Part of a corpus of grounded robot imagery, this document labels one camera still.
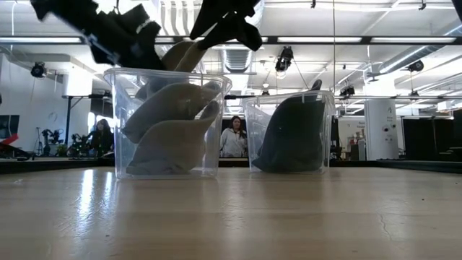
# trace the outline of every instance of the clear plastic bin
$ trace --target clear plastic bin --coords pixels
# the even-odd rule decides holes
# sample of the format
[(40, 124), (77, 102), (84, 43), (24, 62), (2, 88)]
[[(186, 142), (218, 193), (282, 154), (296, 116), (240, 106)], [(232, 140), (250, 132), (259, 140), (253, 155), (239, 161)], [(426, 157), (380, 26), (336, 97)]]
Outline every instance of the clear plastic bin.
[(109, 69), (118, 178), (214, 177), (228, 78)]
[(243, 107), (251, 172), (322, 173), (328, 167), (331, 92), (250, 97)]

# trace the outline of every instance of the wooden table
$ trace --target wooden table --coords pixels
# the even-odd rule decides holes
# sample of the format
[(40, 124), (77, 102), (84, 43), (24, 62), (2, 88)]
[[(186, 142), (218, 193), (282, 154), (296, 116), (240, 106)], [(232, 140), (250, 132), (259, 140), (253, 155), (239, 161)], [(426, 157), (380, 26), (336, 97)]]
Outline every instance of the wooden table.
[(116, 181), (111, 168), (0, 176), (0, 259), (462, 259), (462, 176)]

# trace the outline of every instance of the white jacket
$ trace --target white jacket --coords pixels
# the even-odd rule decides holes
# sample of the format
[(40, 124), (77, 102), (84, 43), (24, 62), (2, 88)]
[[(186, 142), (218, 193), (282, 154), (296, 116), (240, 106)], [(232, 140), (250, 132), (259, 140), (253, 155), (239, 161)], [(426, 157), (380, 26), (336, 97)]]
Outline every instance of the white jacket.
[(240, 137), (233, 129), (226, 128), (220, 139), (220, 155), (222, 157), (245, 157), (247, 138)]

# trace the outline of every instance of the woman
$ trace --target woman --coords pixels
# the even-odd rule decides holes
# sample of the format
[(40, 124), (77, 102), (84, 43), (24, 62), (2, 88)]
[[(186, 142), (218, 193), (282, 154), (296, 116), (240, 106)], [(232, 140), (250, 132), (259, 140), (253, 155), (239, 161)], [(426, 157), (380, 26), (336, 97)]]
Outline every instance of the woman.
[(233, 116), (230, 126), (223, 131), (220, 147), (222, 157), (247, 156), (247, 134), (239, 116)]
[(114, 136), (110, 132), (110, 126), (106, 119), (101, 119), (96, 124), (96, 129), (89, 134), (92, 137), (91, 148), (97, 151), (97, 156), (104, 155), (113, 149)]

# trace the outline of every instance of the red object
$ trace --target red object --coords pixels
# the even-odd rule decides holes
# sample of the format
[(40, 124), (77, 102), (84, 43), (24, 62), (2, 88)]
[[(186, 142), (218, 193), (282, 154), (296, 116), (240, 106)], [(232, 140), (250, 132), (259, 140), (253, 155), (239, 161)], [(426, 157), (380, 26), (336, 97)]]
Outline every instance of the red object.
[(14, 142), (14, 141), (16, 141), (18, 139), (19, 139), (19, 136), (17, 136), (17, 134), (13, 134), (9, 138), (1, 141), (0, 144), (11, 144), (12, 142)]

